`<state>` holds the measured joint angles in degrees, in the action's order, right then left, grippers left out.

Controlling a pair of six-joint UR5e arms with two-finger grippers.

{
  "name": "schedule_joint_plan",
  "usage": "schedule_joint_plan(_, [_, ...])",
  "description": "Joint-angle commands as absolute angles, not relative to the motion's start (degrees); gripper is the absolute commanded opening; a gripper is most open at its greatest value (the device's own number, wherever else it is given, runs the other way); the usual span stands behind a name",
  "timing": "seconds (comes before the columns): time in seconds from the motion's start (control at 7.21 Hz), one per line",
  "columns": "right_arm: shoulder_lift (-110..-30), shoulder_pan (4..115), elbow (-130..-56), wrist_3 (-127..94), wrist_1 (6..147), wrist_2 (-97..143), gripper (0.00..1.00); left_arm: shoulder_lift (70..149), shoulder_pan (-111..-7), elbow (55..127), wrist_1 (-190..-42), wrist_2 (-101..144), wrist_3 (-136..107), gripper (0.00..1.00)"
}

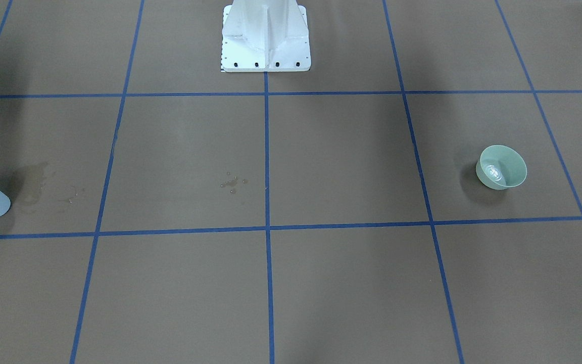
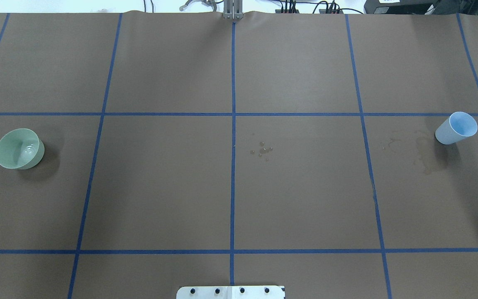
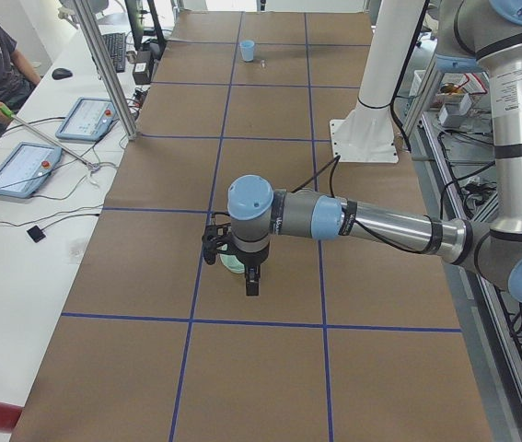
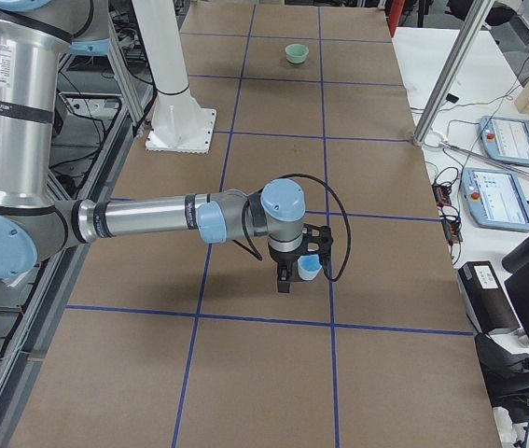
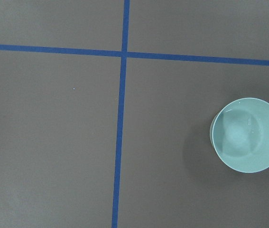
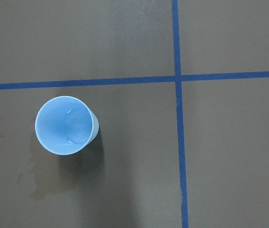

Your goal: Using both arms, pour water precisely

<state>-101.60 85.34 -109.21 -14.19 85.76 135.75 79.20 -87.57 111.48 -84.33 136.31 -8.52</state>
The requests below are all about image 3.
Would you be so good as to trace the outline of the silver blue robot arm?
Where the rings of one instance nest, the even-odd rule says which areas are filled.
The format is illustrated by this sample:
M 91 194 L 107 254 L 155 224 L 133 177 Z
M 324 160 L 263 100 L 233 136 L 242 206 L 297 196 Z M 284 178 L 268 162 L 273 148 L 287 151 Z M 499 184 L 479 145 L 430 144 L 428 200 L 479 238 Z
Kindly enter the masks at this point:
M 271 236 L 353 236 L 439 256 L 522 303 L 522 1 L 445 1 L 436 59 L 447 70 L 480 68 L 489 76 L 499 199 L 494 221 L 403 214 L 311 190 L 275 190 L 264 178 L 246 175 L 229 188 L 229 223 L 203 235 L 205 259 L 237 257 L 246 290 L 255 296 Z

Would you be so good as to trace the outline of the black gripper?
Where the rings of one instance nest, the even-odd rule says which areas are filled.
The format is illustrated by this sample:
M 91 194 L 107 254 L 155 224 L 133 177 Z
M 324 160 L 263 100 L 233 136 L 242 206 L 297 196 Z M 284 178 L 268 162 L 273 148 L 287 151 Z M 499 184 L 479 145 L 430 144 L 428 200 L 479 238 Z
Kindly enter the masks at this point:
M 261 265 L 268 259 L 269 251 L 259 250 L 255 252 L 245 252 L 239 250 L 236 253 L 236 257 L 244 265 L 246 296 L 256 297 L 259 294 Z

